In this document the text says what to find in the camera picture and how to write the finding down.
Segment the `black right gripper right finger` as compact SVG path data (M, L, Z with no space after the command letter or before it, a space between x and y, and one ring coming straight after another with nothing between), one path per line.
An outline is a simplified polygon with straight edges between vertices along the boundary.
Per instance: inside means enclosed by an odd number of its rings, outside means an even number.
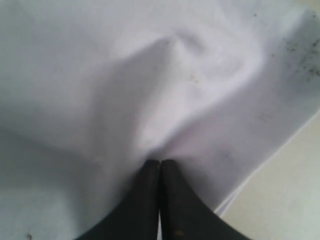
M244 239L203 203L174 160L161 163L158 204L163 240Z

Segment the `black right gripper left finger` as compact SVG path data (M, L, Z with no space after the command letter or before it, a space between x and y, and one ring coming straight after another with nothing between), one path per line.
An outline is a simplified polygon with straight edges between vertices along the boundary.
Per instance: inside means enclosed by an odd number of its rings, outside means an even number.
M156 240L160 162L147 160L123 200L79 240Z

